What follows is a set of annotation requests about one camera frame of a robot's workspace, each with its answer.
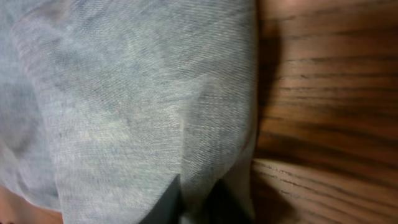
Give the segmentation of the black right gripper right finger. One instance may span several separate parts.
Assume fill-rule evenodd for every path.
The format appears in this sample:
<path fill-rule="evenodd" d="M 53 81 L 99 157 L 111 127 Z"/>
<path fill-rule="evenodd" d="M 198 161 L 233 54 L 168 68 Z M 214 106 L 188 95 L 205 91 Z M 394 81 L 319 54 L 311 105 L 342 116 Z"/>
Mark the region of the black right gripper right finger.
<path fill-rule="evenodd" d="M 198 219 L 204 224 L 253 224 L 222 180 L 217 181 L 207 196 Z"/>

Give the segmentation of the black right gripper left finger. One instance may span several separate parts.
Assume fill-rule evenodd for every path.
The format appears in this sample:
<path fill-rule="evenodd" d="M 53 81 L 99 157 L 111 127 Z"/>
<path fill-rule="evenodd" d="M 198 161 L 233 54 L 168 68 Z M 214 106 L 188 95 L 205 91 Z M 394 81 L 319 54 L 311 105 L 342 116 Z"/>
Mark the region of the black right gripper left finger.
<path fill-rule="evenodd" d="M 180 175 L 176 175 L 152 210 L 139 224 L 179 224 L 181 212 Z"/>

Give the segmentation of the light blue denim jeans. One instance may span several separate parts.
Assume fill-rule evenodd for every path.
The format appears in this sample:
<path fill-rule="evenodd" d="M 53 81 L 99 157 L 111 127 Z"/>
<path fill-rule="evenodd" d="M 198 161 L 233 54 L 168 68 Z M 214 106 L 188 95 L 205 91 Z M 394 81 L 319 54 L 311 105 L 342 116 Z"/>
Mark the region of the light blue denim jeans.
<path fill-rule="evenodd" d="M 179 223 L 222 180 L 254 219 L 256 4 L 1 2 L 1 185 L 65 223 Z"/>

